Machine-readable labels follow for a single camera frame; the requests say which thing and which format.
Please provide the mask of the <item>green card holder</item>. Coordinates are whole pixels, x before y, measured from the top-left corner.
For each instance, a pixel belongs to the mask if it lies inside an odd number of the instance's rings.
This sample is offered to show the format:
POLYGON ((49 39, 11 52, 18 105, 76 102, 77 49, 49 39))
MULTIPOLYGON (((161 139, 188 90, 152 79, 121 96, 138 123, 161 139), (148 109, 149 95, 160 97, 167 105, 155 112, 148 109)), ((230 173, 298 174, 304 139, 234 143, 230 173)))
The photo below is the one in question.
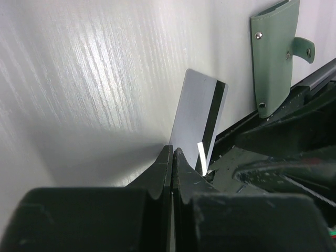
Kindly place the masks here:
POLYGON ((262 119, 288 97, 293 57, 314 62, 314 43, 296 36, 299 7, 299 1, 281 1, 250 18, 254 91, 262 119))

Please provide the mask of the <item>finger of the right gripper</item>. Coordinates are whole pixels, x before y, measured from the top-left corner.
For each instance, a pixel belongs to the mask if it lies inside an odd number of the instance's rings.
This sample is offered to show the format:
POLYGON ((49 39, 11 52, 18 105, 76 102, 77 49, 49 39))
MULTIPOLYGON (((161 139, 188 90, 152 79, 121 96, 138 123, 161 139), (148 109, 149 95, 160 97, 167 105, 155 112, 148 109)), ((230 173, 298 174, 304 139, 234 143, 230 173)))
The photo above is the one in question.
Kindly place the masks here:
POLYGON ((334 144, 335 100, 311 102, 235 140, 237 147, 252 152, 305 152, 334 144))
POLYGON ((270 193, 306 194, 335 207, 335 160, 332 159, 256 161, 237 167, 233 178, 270 193))

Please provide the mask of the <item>silver card with stripe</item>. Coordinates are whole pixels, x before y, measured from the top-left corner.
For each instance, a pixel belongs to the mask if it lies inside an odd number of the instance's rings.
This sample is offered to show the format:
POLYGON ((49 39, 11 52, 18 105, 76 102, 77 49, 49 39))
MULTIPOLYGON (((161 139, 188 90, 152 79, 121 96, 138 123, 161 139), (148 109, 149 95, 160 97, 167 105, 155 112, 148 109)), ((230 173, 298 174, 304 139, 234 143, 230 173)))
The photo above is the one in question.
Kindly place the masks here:
POLYGON ((182 149, 201 176, 208 171, 227 92, 227 84, 187 69, 169 144, 182 149))

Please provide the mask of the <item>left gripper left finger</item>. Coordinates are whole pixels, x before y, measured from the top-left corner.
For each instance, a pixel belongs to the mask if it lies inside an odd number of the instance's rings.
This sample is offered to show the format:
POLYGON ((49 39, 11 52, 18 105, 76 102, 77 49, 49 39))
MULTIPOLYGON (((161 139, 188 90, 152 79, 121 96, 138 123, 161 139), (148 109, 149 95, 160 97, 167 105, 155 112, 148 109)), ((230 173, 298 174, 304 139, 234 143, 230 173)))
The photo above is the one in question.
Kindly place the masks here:
POLYGON ((40 187, 19 201, 1 251, 169 251, 173 148, 125 187, 40 187))

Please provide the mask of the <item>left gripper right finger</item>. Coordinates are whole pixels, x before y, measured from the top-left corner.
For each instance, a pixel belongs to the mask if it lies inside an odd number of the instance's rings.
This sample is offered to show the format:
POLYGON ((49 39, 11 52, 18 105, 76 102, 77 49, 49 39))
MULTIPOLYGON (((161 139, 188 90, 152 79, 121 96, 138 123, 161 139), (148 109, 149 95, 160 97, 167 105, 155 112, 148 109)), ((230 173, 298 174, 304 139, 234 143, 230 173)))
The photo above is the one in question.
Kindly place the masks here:
POLYGON ((173 158, 177 251, 335 251, 313 200, 300 194, 222 194, 173 158))

